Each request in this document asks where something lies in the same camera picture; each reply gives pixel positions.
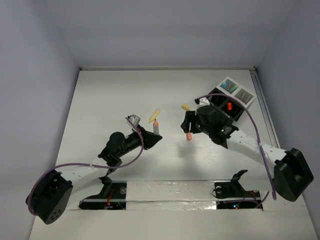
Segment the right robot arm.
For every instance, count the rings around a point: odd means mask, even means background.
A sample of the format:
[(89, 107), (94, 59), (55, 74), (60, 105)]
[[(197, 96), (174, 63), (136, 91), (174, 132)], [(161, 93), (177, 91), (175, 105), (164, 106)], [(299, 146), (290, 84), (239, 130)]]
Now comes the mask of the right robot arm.
[(265, 167), (272, 195), (294, 202), (313, 182), (314, 175), (303, 153), (285, 150), (247, 135), (233, 124), (231, 117), (213, 105), (187, 110), (181, 128), (185, 133), (207, 135), (216, 145), (242, 154)]

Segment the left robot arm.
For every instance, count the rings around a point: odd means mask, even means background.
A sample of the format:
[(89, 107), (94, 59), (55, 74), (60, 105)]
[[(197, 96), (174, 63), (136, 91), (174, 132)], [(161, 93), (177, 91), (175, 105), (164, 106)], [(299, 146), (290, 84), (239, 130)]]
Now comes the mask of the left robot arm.
[(104, 149), (90, 163), (65, 163), (45, 172), (34, 184), (25, 203), (29, 212), (46, 225), (55, 222), (65, 211), (72, 192), (87, 183), (99, 179), (89, 200), (105, 200), (105, 208), (112, 209), (110, 199), (116, 193), (109, 175), (123, 167), (121, 158), (140, 148), (149, 150), (162, 140), (162, 136), (138, 126), (131, 134), (122, 132), (110, 135)]

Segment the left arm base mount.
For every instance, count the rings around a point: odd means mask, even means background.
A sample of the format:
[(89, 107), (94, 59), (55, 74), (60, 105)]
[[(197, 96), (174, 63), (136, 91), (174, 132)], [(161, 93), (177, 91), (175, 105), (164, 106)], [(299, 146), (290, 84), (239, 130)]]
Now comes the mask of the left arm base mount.
[(81, 210), (125, 210), (127, 208), (127, 182), (112, 181), (108, 176), (99, 178), (101, 191), (79, 202)]

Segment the blue highlighter cap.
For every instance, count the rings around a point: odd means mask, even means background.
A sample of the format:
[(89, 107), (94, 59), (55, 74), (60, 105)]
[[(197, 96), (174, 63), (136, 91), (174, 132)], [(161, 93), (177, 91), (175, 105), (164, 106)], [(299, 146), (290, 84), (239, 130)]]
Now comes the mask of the blue highlighter cap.
[(223, 82), (221, 83), (221, 87), (222, 87), (223, 89), (226, 89), (226, 88), (227, 88), (227, 82), (226, 82), (226, 81), (223, 81)]

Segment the yellow highlighter pen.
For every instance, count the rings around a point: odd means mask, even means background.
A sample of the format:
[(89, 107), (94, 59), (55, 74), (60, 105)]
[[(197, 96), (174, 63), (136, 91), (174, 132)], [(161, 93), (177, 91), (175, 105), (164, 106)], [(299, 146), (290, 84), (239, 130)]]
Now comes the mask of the yellow highlighter pen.
[(149, 123), (152, 123), (156, 118), (157, 116), (160, 114), (161, 112), (161, 109), (160, 108), (157, 108), (152, 114), (151, 116), (149, 117)]

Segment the orange black highlighter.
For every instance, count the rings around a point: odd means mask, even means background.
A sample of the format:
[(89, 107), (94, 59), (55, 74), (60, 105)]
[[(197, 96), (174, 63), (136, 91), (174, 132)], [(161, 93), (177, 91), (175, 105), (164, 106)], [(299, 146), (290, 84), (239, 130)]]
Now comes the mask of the orange black highlighter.
[(232, 108), (233, 108), (232, 103), (231, 103), (231, 102), (228, 102), (228, 103), (227, 103), (227, 109), (228, 109), (229, 111), (231, 111)]

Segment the yellow highlighter cap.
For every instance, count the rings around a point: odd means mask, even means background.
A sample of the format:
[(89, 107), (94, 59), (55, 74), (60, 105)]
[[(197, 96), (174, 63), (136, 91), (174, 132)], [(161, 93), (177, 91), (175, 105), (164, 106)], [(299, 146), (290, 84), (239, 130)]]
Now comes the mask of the yellow highlighter cap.
[(183, 110), (185, 110), (185, 111), (189, 111), (189, 110), (190, 110), (190, 106), (187, 105), (187, 104), (182, 104), (182, 105), (181, 105), (181, 108), (182, 108)]

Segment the teal highlighter pen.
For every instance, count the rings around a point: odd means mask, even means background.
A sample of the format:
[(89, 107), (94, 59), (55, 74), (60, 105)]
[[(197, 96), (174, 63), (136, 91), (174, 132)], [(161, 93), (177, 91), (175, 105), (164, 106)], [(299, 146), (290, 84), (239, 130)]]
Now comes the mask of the teal highlighter pen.
[(237, 84), (229, 84), (226, 89), (230, 94), (232, 94), (239, 86)]

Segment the clear capped highlighter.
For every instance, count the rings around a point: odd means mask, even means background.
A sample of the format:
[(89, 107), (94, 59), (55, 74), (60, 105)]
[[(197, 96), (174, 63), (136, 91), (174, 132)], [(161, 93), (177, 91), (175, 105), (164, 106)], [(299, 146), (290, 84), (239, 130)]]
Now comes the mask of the clear capped highlighter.
[(153, 121), (153, 133), (155, 135), (159, 135), (160, 134), (159, 123), (157, 122), (156, 119)]

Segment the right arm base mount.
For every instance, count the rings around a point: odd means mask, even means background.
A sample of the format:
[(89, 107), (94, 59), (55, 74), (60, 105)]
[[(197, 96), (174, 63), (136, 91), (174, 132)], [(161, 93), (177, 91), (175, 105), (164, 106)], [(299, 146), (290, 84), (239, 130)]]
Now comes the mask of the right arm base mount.
[(218, 210), (262, 209), (260, 192), (245, 190), (239, 180), (247, 169), (235, 173), (231, 180), (214, 183), (211, 195), (217, 200)]

